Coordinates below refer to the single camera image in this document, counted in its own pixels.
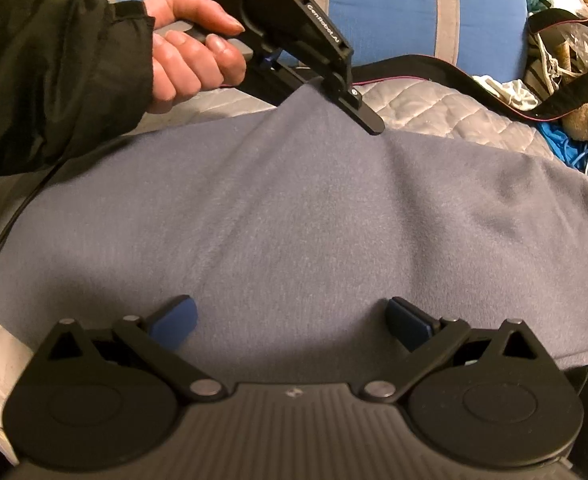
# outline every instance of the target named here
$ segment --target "ribbed gray surface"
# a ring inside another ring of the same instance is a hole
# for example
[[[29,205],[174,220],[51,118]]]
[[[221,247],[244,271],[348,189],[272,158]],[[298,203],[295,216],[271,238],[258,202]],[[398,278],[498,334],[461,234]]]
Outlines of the ribbed gray surface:
[[[410,433],[393,406],[344,384],[245,384],[191,408],[154,452],[120,468],[66,474],[20,466],[12,480],[576,480],[560,464],[488,472],[459,465]]]

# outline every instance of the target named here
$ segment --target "fingernail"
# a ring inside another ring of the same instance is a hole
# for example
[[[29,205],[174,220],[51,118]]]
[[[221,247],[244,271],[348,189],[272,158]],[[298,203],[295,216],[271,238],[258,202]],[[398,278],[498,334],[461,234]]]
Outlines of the fingernail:
[[[238,28],[240,32],[245,32],[245,27],[243,26],[243,23],[239,22],[236,18],[229,16],[229,23],[231,25],[234,25],[234,27]]]
[[[216,34],[210,34],[207,37],[207,47],[214,53],[220,54],[227,48],[225,41],[219,38]]]
[[[169,30],[167,34],[165,34],[165,40],[169,41],[173,45],[182,45],[187,41],[187,35],[184,32],[179,32],[178,30]]]

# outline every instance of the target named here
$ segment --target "gray fleece blanket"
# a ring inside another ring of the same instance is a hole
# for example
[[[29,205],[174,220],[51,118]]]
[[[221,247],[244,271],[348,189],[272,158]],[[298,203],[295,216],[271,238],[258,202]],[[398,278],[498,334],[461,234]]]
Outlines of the gray fleece blanket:
[[[40,175],[0,179],[0,226]],[[313,86],[276,110],[120,139],[66,164],[0,251],[0,323],[35,347],[192,295],[179,354],[232,381],[354,381],[398,356],[403,296],[492,328],[521,317],[588,360],[588,178],[388,129]]]

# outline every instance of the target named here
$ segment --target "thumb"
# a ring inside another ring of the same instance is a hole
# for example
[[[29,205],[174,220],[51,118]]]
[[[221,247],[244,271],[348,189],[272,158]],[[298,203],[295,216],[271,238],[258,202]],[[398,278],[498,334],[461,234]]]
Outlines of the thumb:
[[[245,30],[238,20],[212,0],[145,0],[145,5],[148,15],[155,18],[155,28],[165,27],[176,20],[188,20],[228,36]]]

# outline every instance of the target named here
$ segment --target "black cable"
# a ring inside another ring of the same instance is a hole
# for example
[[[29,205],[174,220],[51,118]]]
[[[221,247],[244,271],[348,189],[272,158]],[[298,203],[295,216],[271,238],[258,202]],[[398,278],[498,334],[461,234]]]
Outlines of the black cable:
[[[54,174],[56,173],[56,171],[60,170],[61,166],[63,166],[64,162],[59,162],[56,166],[54,166],[47,175],[45,175],[45,177],[43,177],[43,180],[41,180],[37,186],[32,190],[32,192],[23,200],[23,202],[21,203],[20,206],[18,206],[17,210],[14,212],[14,214],[12,215],[12,217],[9,219],[9,222],[5,225],[5,227],[3,227],[3,230],[0,233],[0,248],[3,245],[3,243],[5,242],[5,240],[7,239],[8,235],[10,234],[10,231],[12,230],[12,227],[14,226],[14,224],[16,223],[16,221],[18,220],[18,217],[21,215],[21,213],[25,210],[25,208],[28,206],[28,204],[34,200],[34,198],[36,198],[36,196],[43,191],[43,188],[47,185],[47,183],[52,179],[52,177],[54,176]]]

